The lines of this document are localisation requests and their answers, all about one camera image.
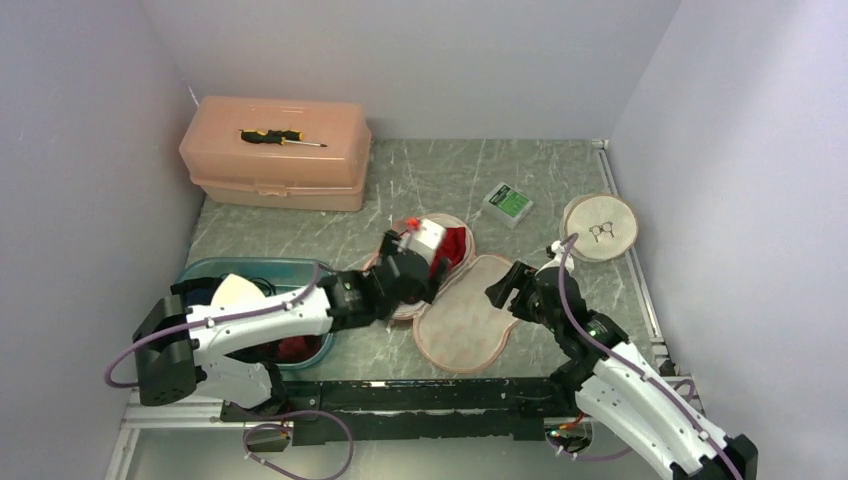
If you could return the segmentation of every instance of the red cloth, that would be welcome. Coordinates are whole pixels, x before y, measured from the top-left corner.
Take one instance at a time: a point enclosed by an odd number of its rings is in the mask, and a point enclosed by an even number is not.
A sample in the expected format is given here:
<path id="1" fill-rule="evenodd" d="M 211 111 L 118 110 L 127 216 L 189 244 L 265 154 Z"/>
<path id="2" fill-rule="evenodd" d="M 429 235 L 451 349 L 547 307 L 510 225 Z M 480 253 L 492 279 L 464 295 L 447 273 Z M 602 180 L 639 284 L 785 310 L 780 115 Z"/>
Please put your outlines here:
<path id="1" fill-rule="evenodd" d="M 284 338 L 263 344 L 261 348 L 275 363 L 300 363 L 312 358 L 321 349 L 321 337 L 306 335 Z"/>
<path id="2" fill-rule="evenodd" d="M 445 238 L 442 239 L 442 244 L 436 250 L 436 257 L 430 266 L 431 276 L 436 272 L 436 267 L 442 258 L 447 258 L 451 262 L 448 271 L 459 265 L 459 262 L 465 258 L 465 228 L 448 227 L 446 230 Z"/>

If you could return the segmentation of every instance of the white wall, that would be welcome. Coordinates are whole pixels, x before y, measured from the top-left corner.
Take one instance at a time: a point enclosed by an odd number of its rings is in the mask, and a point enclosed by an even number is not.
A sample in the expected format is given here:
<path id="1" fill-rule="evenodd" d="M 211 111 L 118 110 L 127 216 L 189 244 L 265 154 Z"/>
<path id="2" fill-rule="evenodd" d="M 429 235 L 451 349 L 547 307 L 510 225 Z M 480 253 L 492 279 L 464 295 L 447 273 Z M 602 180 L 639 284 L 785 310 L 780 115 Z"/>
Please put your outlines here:
<path id="1" fill-rule="evenodd" d="M 848 471 L 848 4 L 683 2 L 611 139 L 673 355 L 764 479 Z"/>
<path id="2" fill-rule="evenodd" d="M 103 478 L 128 396 L 103 368 L 199 207 L 194 104 L 135 0 L 2 2 L 0 58 L 0 477 Z"/>
<path id="3" fill-rule="evenodd" d="M 680 1 L 142 3 L 198 97 L 359 102 L 384 138 L 608 138 Z"/>

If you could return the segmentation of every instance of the eyeglasses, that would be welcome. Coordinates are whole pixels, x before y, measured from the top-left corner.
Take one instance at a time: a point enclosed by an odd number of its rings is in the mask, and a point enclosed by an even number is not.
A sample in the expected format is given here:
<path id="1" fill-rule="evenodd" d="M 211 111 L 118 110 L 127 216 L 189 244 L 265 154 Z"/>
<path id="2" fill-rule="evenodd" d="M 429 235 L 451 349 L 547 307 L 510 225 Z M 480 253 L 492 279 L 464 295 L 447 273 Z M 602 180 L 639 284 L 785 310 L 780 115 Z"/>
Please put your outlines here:
<path id="1" fill-rule="evenodd" d="M 600 225 L 595 225 L 594 227 L 589 227 L 589 233 L 595 237 L 595 243 L 600 243 L 598 237 L 603 235 L 604 233 L 609 233 L 610 237 L 615 238 L 615 233 L 612 231 L 612 222 L 604 222 Z"/>

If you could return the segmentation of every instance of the red object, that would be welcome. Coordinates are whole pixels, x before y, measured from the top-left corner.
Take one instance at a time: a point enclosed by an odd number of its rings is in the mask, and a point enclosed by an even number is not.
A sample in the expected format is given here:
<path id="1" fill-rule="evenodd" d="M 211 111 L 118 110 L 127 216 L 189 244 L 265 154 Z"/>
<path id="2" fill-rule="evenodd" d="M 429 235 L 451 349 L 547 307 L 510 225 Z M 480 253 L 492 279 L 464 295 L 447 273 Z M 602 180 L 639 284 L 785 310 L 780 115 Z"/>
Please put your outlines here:
<path id="1" fill-rule="evenodd" d="M 436 256 L 430 266 L 430 275 L 436 272 L 436 267 L 442 258 L 447 258 L 451 262 L 448 271 L 459 265 L 459 262 L 465 258 L 465 228 L 448 227 L 446 230 L 445 238 L 442 239 L 442 244 L 436 250 Z"/>
<path id="2" fill-rule="evenodd" d="M 406 229 L 407 230 L 415 231 L 415 230 L 418 230 L 419 228 L 421 228 L 421 220 L 419 220 L 415 217 L 406 219 Z"/>
<path id="3" fill-rule="evenodd" d="M 565 431 L 566 431 L 566 432 L 570 432 L 570 431 L 574 430 L 575 428 L 577 428 L 577 425 L 578 425 L 580 422 L 582 422 L 582 421 L 583 421 L 583 417 L 585 417 L 585 416 L 586 416 L 586 414 L 585 414 L 585 413 L 580 412 L 580 415 L 577 415 L 577 418 L 576 418 L 573 422 L 570 422 L 570 423 L 566 423 L 566 424 L 564 424 L 564 425 L 561 425 L 561 426 L 560 426 L 560 428 L 565 428 Z"/>
<path id="4" fill-rule="evenodd" d="M 260 345 L 260 348 L 274 363 L 300 363 L 309 360 L 321 350 L 321 337 L 305 335 L 284 338 Z"/>

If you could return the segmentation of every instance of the gray marble floor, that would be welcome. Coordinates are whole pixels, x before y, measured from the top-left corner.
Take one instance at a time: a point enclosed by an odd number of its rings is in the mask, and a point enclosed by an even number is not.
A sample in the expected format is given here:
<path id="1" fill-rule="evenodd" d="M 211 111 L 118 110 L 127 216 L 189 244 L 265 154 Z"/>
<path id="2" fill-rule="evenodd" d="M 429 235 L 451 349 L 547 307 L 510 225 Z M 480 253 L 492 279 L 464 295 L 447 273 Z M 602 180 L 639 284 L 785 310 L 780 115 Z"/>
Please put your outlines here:
<path id="1" fill-rule="evenodd" d="M 449 213 L 471 226 L 477 252 L 547 261 L 562 210 L 573 197 L 603 192 L 588 141 L 381 140 L 371 147 L 365 204 L 354 213 L 278 210 L 219 204 L 207 199 L 189 263 L 216 256 L 294 257 L 358 268 L 393 220 Z M 509 230 L 481 213 L 498 182 L 522 190 L 533 210 Z M 648 331 L 625 259 L 577 262 L 574 276 L 589 305 L 622 326 L 648 359 Z M 500 357 L 478 377 L 547 376 L 566 360 L 551 334 L 521 322 Z M 384 325 L 341 332 L 324 361 L 299 372 L 303 379 L 451 378 L 418 351 L 409 328 Z"/>

